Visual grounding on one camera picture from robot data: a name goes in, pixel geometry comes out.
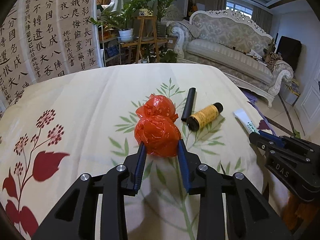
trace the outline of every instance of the tablecloth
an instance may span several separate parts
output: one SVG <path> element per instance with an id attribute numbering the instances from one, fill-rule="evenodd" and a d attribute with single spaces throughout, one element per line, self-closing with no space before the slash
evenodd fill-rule
<path id="1" fill-rule="evenodd" d="M 165 63 L 93 69 L 27 87 L 0 120 L 0 201 L 22 235 L 30 239 L 82 173 L 105 174 L 137 152 L 135 110 L 151 93 L 169 97 L 181 117 L 190 87 L 195 111 L 215 102 L 224 110 L 197 133 L 175 122 L 187 149 L 220 173 L 220 164 L 226 174 L 243 172 L 261 191 L 259 152 L 232 113 L 243 108 L 256 127 L 267 126 L 220 70 Z M 139 194 L 125 197 L 129 239 L 196 239 L 199 199 L 186 194 L 177 158 L 148 155 Z"/>

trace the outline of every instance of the silver bolt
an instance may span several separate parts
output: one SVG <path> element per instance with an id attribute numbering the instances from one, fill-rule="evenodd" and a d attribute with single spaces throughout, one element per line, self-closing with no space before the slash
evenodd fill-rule
<path id="1" fill-rule="evenodd" d="M 90 178 L 90 175 L 88 173 L 84 173 L 80 176 L 80 179 L 85 181 L 88 180 Z"/>
<path id="2" fill-rule="evenodd" d="M 236 177 L 237 179 L 243 179 L 243 178 L 244 178 L 244 175 L 243 175 L 241 172 L 237 172 L 237 173 L 235 174 L 235 177 Z"/>
<path id="3" fill-rule="evenodd" d="M 125 169 L 126 169 L 126 166 L 122 164 L 117 166 L 117 171 L 124 171 Z"/>
<path id="4" fill-rule="evenodd" d="M 199 170 L 201 170 L 201 171 L 206 171 L 206 170 L 208 169 L 208 166 L 205 165 L 205 164 L 200 164 L 200 165 L 198 166 L 198 168 L 199 168 Z"/>

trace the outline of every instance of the orange bag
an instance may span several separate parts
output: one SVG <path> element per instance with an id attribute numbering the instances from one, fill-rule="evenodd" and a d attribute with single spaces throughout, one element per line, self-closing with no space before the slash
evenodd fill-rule
<path id="1" fill-rule="evenodd" d="M 175 111 L 170 99 L 153 94 L 145 105 L 136 110 L 140 120 L 134 129 L 134 137 L 139 144 L 144 143 L 148 154 L 161 157 L 177 155 L 181 133 L 173 123 L 178 118 Z"/>

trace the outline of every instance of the sofa backrest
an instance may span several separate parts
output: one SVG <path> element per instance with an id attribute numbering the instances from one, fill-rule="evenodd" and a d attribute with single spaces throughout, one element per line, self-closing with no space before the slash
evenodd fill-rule
<path id="1" fill-rule="evenodd" d="M 190 24 L 201 29 L 198 39 L 236 47 L 242 52 L 253 49 L 261 56 L 272 41 L 272 37 L 248 16 L 230 9 L 194 12 Z"/>

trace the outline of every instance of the white door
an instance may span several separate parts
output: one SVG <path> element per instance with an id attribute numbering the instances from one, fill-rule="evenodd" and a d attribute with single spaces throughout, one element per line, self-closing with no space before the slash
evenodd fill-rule
<path id="1" fill-rule="evenodd" d="M 294 105 L 306 138 L 320 123 L 320 58 L 309 80 L 310 82 Z"/>

